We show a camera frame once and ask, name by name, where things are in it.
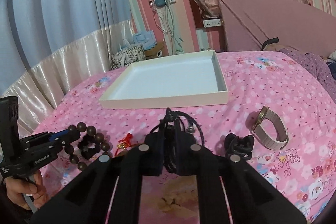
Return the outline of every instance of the pink floral bedsheet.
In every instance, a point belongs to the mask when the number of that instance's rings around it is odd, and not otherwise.
[[[283,150],[271,151],[256,141],[249,163],[312,221],[336,186],[336,105],[315,78],[280,52],[230,52],[217,56],[229,102],[181,111],[197,119],[206,147],[218,155],[223,154],[222,144],[228,133],[241,137],[251,133],[249,128],[263,105],[280,115],[290,136],[288,145]],[[122,71],[95,75],[79,84],[35,133],[60,131],[70,124],[85,122],[105,134],[113,145],[113,153],[117,141],[127,132],[134,135],[134,143],[142,142],[163,118],[164,109],[103,109],[98,102]],[[61,152],[59,159],[44,167],[42,173],[53,196],[79,171]],[[194,177],[164,172],[158,178],[144,178],[139,222],[158,221],[198,223]]]

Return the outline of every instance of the watch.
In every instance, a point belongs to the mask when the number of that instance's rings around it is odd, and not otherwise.
[[[276,140],[268,135],[261,126],[264,119],[269,120],[274,125],[278,135]],[[275,112],[269,109],[268,106],[263,106],[260,110],[257,120],[252,127],[252,131],[259,138],[260,143],[270,150],[283,149],[289,141],[284,123]]]

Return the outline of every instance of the white satin curtain trim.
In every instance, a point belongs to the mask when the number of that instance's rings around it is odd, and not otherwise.
[[[129,30],[131,23],[126,20],[94,31],[54,52],[14,82],[3,97],[19,98],[20,137],[31,135],[76,85],[110,70],[111,45],[130,39]]]

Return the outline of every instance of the blue curtain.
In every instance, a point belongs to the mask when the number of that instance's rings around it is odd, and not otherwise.
[[[54,82],[45,85],[48,75],[59,83],[55,93],[64,95],[90,75],[108,70],[109,54],[132,35],[130,19],[128,0],[0,0],[0,95],[17,95],[21,104],[32,100],[20,92],[24,82],[55,108],[61,98],[50,92]],[[52,70],[43,68],[46,60]],[[35,87],[22,78],[27,74]],[[43,111],[50,112],[45,104]]]

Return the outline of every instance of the beaded bracelet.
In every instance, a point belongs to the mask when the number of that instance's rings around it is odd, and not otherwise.
[[[78,130],[79,132],[83,133],[86,131],[86,135],[83,137],[82,141],[78,143],[78,149],[81,151],[81,155],[86,160],[89,160],[94,154],[100,152],[100,150],[105,151],[107,153],[110,150],[110,145],[108,142],[105,142],[105,137],[103,133],[97,133],[97,130],[94,126],[86,127],[86,124],[83,122],[79,122],[77,126],[70,125],[68,127],[70,132],[74,132]],[[93,143],[94,148],[89,148],[88,145]],[[83,171],[87,164],[83,161],[79,161],[79,157],[74,154],[75,149],[71,144],[66,144],[64,146],[64,151],[69,156],[69,161],[72,164],[77,164],[77,168],[80,171]]]

